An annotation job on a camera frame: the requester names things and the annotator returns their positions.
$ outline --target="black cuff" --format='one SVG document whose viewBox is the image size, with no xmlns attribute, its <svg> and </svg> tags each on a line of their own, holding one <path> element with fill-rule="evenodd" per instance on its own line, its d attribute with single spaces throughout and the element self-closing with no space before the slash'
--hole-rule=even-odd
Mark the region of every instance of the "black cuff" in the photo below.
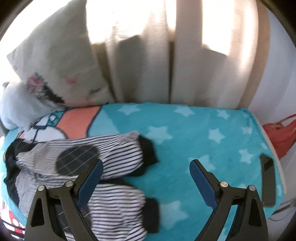
<svg viewBox="0 0 296 241">
<path fill-rule="evenodd" d="M 158 233 L 159 229 L 159 207 L 154 198 L 146 198 L 146 203 L 142 207 L 143 228 L 150 234 Z"/>
<path fill-rule="evenodd" d="M 143 152 L 143 164 L 137 170 L 128 174 L 128 176 L 141 176 L 145 173 L 147 167 L 158 162 L 152 142 L 142 136 L 139 136 L 138 141 Z"/>
<path fill-rule="evenodd" d="M 116 185 L 120 185 L 120 186 L 134 187 L 129 182 L 124 180 L 122 177 L 113 178 L 113 179 L 103 179 L 103 180 L 101 179 L 99 181 L 99 184 L 116 184 Z"/>
</svg>

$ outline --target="white wall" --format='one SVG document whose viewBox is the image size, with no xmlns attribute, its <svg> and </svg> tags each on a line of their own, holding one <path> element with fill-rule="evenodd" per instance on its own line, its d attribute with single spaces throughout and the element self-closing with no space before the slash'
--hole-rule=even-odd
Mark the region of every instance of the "white wall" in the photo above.
<svg viewBox="0 0 296 241">
<path fill-rule="evenodd" d="M 277 122 L 296 113 L 296 48 L 278 19 L 268 11 L 270 50 L 259 88 L 249 110 L 261 124 Z M 285 201 L 296 196 L 296 145 L 281 159 L 287 194 Z M 268 219 L 269 240 L 276 241 L 287 227 L 294 208 Z"/>
<path fill-rule="evenodd" d="M 278 19 L 268 11 L 270 50 L 258 90 L 249 106 L 261 124 L 296 113 L 296 48 Z"/>
</svg>

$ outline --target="blue star blanket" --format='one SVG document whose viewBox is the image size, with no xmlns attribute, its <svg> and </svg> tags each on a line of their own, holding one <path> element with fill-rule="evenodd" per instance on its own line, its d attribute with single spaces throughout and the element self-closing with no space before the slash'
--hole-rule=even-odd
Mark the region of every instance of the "blue star blanket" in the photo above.
<svg viewBox="0 0 296 241">
<path fill-rule="evenodd" d="M 207 171 L 233 187 L 256 186 L 262 195 L 260 155 L 275 157 L 254 116 L 246 109 L 224 110 L 172 104 L 108 104 L 55 112 L 43 117 L 22 138 L 35 142 L 61 138 L 110 135 L 138 131 L 152 140 L 159 162 L 141 177 L 128 182 L 160 204 L 160 231 L 147 241 L 192 241 L 212 209 L 203 201 L 189 173 L 189 163 L 199 159 Z M 1 155 L 18 135 L 10 131 Z M 268 218 L 284 199 L 284 180 L 275 162 L 276 205 L 264 208 Z M 1 183 L 3 199 L 16 217 L 26 219 L 12 203 Z M 236 207 L 228 216 L 219 241 L 225 240 Z"/>
</svg>

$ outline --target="white plush toy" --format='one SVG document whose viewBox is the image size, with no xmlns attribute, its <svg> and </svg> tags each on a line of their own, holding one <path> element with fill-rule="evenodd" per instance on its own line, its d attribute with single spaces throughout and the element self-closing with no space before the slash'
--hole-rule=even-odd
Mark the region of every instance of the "white plush toy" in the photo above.
<svg viewBox="0 0 296 241">
<path fill-rule="evenodd" d="M 28 131 L 44 115 L 63 107 L 49 100 L 39 100 L 28 92 L 24 82 L 10 82 L 3 93 L 0 117 L 6 129 Z"/>
</svg>

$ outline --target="black and white striped fabric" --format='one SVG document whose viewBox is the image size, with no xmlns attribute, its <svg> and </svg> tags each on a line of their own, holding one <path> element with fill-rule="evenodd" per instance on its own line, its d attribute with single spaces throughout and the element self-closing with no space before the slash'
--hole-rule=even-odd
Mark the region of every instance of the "black and white striped fabric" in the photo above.
<svg viewBox="0 0 296 241">
<path fill-rule="evenodd" d="M 39 185 L 47 188 L 62 186 L 65 177 L 56 179 L 21 170 L 16 180 L 17 192 L 20 197 L 19 209 L 28 216 L 31 202 Z M 90 227 L 99 241 L 142 241 L 147 231 L 142 224 L 142 207 L 145 195 L 141 190 L 130 186 L 115 184 L 98 184 L 87 207 L 82 210 L 86 220 L 90 220 Z M 63 230 L 68 241 L 74 241 L 67 223 L 63 220 L 63 212 L 58 213 Z"/>
<path fill-rule="evenodd" d="M 55 140 L 38 143 L 32 150 L 17 155 L 20 172 L 15 186 L 19 209 L 28 216 L 36 189 L 61 187 L 76 179 L 95 158 L 104 164 L 104 179 L 125 176 L 143 164 L 138 132 L 115 136 L 89 137 L 76 140 Z M 141 241 L 147 231 L 142 225 L 142 191 L 130 186 L 98 184 L 88 202 L 84 216 L 100 241 Z M 68 240 L 74 240 L 65 222 L 63 229 Z"/>
<path fill-rule="evenodd" d="M 136 131 L 112 136 L 61 139 L 38 143 L 31 151 L 17 155 L 17 164 L 47 176 L 78 176 L 92 161 L 101 159 L 101 179 L 122 177 L 143 164 L 143 152 Z"/>
</svg>

